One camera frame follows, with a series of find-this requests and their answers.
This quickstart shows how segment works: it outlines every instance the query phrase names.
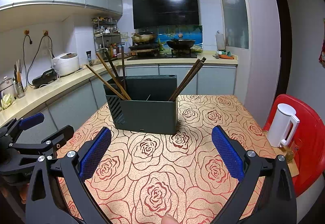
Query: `countertop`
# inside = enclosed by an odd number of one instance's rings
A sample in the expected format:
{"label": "countertop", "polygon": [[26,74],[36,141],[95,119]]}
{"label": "countertop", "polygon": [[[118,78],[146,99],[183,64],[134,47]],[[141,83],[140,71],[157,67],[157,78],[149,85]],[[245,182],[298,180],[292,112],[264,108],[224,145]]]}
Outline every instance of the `countertop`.
{"label": "countertop", "polygon": [[[238,57],[234,55],[234,59],[216,59],[213,57],[214,51],[204,51],[202,54],[198,54],[198,58],[206,57],[205,64],[230,64],[237,65]],[[193,64],[196,58],[170,58],[170,59],[144,59],[144,60],[125,60],[125,65],[150,65],[150,64]],[[113,62],[116,67],[122,65],[121,60],[116,60]],[[102,73],[105,67],[100,64],[93,66],[93,69],[97,73]],[[0,126],[3,126],[8,121],[13,118],[21,118],[28,112],[51,99],[52,97],[58,95],[59,93],[77,85],[78,83],[93,77],[94,74],[89,69],[82,69],[78,72],[61,77],[59,80],[44,86],[42,88],[34,89],[28,87],[26,94],[23,98],[17,99],[11,106],[7,109],[0,111]]]}

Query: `frying pan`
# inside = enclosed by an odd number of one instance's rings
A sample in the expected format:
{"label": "frying pan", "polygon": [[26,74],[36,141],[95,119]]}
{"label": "frying pan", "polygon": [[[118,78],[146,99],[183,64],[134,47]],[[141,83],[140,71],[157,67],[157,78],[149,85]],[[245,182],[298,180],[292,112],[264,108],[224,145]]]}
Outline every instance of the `frying pan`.
{"label": "frying pan", "polygon": [[157,35],[154,34],[153,32],[139,32],[139,33],[132,33],[132,40],[136,44],[141,44],[141,43],[153,43],[154,40],[156,39]]}
{"label": "frying pan", "polygon": [[174,50],[190,49],[195,43],[195,40],[190,39],[171,39],[167,41],[168,46]]}

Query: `rose pattern tablecloth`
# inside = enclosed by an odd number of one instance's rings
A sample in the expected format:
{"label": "rose pattern tablecloth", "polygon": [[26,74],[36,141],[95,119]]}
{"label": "rose pattern tablecloth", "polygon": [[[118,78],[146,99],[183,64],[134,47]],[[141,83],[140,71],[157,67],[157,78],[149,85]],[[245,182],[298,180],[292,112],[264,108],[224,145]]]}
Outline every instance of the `rose pattern tablecloth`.
{"label": "rose pattern tablecloth", "polygon": [[[112,143],[85,184],[113,223],[159,224],[166,212],[179,223],[210,223],[238,183],[211,141],[212,128],[221,125],[230,138],[260,156],[274,158],[275,153],[233,95],[178,96],[178,122],[176,135],[117,130],[105,104],[59,149],[58,157],[78,150],[106,126]],[[64,179],[60,184],[71,213],[81,218]],[[242,217],[250,215],[262,184],[260,178]]]}

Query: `red plastic chair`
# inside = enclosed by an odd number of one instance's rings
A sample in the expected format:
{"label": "red plastic chair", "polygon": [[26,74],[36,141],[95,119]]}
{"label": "red plastic chair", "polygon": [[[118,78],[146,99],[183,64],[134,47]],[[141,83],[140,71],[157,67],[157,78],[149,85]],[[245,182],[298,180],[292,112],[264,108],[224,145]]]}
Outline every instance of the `red plastic chair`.
{"label": "red plastic chair", "polygon": [[299,175],[292,178],[296,196],[300,196],[325,170],[325,126],[318,114],[306,103],[287,94],[281,94],[275,99],[263,130],[269,130],[279,103],[292,106],[300,119],[293,136],[293,140],[300,138],[303,143],[295,156]]}

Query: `blue mesh gripper pad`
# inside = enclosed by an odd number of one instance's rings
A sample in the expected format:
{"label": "blue mesh gripper pad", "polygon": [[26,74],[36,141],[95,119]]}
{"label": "blue mesh gripper pad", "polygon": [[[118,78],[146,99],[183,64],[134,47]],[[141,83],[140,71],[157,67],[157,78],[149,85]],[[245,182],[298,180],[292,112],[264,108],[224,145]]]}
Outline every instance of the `blue mesh gripper pad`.
{"label": "blue mesh gripper pad", "polygon": [[80,161],[79,178],[82,182],[86,179],[92,178],[98,164],[111,144],[111,139],[111,131],[106,128]]}
{"label": "blue mesh gripper pad", "polygon": [[43,113],[37,113],[28,118],[22,119],[19,123],[20,130],[28,130],[44,121]]}
{"label": "blue mesh gripper pad", "polygon": [[212,129],[211,139],[225,163],[230,175],[239,182],[244,178],[243,160],[231,146],[223,132],[218,128]]}

